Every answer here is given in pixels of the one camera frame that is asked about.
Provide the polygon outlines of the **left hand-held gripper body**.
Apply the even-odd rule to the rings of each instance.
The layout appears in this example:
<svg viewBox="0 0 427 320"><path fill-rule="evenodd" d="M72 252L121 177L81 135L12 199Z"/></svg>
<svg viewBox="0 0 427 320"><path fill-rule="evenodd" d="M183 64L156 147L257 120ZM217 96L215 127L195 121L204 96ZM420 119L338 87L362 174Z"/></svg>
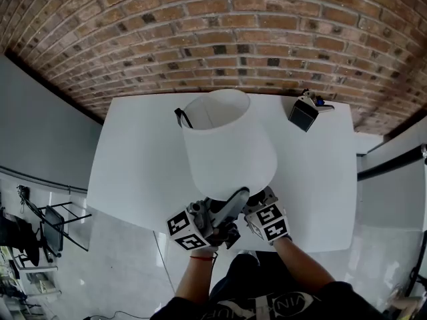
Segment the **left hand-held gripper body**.
<svg viewBox="0 0 427 320"><path fill-rule="evenodd" d="M241 237L236 216L226 215L227 203L210 198L190 203L166 221L169 238L186 251L225 245Z"/></svg>

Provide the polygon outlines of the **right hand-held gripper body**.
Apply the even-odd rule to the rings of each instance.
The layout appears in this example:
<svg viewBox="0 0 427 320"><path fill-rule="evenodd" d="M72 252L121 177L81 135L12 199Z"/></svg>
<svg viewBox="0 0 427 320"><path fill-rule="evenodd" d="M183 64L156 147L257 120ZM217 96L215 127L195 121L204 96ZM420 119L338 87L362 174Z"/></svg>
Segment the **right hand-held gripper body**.
<svg viewBox="0 0 427 320"><path fill-rule="evenodd" d="M281 237L290 238L286 211L269 186L250 197L242 213L251 232L270 245Z"/></svg>

